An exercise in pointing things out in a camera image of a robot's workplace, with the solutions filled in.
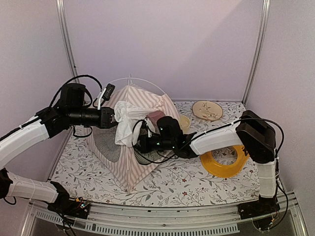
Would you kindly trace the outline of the green checkered cushion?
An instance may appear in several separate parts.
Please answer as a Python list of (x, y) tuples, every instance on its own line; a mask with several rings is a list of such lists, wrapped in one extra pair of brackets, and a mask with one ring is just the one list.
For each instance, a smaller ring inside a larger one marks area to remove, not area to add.
[(161, 164), (166, 161), (165, 157), (159, 155), (156, 151), (151, 151), (148, 153), (140, 153), (137, 150), (134, 150), (134, 155), (136, 161), (140, 165), (149, 165), (149, 164)]

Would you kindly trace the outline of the pink pet bowl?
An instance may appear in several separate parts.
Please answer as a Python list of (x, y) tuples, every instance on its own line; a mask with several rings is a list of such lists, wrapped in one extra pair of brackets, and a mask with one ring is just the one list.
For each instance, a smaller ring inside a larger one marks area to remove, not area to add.
[(165, 113), (163, 111), (154, 111), (147, 115), (147, 118), (151, 121), (155, 129), (158, 129), (157, 121), (164, 117)]

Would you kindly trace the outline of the yellow bowl stand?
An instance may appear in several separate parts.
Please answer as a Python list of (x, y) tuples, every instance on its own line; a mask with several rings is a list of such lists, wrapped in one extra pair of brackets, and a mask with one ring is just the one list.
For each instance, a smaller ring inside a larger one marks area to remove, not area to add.
[(202, 166), (208, 173), (216, 177), (231, 178), (241, 172), (241, 170), (243, 169), (244, 165), (246, 164), (250, 157), (249, 153), (247, 152), (244, 146), (240, 145), (231, 146), (228, 148), (231, 148), (233, 151), (235, 151), (235, 155), (237, 157), (235, 162), (233, 162), (230, 165), (224, 165), (219, 163), (213, 157), (212, 154), (213, 151), (209, 151), (200, 156)]

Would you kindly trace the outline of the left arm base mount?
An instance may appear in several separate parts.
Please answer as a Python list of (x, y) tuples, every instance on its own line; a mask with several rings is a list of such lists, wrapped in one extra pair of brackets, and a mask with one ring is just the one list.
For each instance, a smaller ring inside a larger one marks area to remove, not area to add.
[(90, 212), (90, 201), (82, 197), (71, 198), (69, 193), (57, 182), (50, 182), (58, 193), (53, 203), (47, 204), (47, 209), (61, 215), (87, 219)]

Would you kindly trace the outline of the cream pet bowl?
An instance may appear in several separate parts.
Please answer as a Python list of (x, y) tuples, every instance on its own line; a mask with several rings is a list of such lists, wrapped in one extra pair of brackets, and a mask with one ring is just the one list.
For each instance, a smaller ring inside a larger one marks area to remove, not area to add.
[(184, 132), (190, 128), (190, 119), (184, 115), (180, 115), (180, 127)]

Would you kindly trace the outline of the pink striped pet tent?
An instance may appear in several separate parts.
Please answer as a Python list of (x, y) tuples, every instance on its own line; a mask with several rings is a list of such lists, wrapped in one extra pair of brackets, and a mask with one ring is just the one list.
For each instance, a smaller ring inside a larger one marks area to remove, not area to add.
[[(119, 93), (112, 93), (110, 100), (103, 104), (114, 110), (118, 125), (110, 129), (93, 128), (86, 139), (87, 146), (114, 175), (119, 184), (127, 191), (132, 189), (159, 164), (140, 165), (134, 155), (134, 147), (140, 134), (148, 134), (144, 118), (154, 111), (163, 111), (166, 116), (176, 120), (179, 113), (171, 100), (163, 96), (126, 86), (128, 100), (121, 100)], [(162, 157), (169, 157), (165, 151)]]

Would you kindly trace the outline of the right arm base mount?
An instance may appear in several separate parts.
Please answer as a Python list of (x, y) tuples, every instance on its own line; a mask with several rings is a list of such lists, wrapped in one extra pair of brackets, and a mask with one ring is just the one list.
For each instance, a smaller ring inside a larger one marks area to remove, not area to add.
[(258, 200), (242, 203), (237, 206), (241, 219), (255, 218), (266, 214), (275, 213), (280, 210), (277, 196), (272, 198), (258, 197)]

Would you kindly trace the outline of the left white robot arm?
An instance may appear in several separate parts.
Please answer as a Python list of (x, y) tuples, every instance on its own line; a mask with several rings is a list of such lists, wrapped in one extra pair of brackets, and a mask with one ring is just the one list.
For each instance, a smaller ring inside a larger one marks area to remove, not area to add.
[(41, 182), (9, 172), (5, 166), (32, 146), (51, 139), (64, 130), (77, 125), (92, 129), (109, 129), (117, 125), (113, 121), (114, 110), (104, 107), (110, 100), (115, 86), (102, 88), (96, 100), (84, 103), (90, 96), (83, 84), (64, 84), (57, 92), (59, 99), (49, 107), (37, 112), (34, 117), (0, 139), (0, 197), (20, 197), (54, 204), (62, 213), (70, 213), (73, 202), (69, 193), (57, 182)]

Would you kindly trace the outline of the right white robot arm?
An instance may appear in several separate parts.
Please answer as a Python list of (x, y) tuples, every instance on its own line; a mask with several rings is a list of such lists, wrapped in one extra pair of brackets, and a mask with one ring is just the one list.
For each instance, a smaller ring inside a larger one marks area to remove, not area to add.
[[(207, 131), (185, 134), (179, 123), (170, 116), (157, 121), (159, 133), (140, 135), (133, 144), (139, 153), (172, 151), (180, 158), (200, 157), (203, 167), (217, 177), (228, 178), (238, 174), (250, 158), (256, 163), (260, 184), (260, 200), (254, 204), (258, 214), (270, 210), (277, 192), (276, 132), (271, 120), (262, 119), (246, 110), (242, 116), (223, 126)], [(233, 147), (238, 155), (230, 166), (216, 162), (212, 151)]]

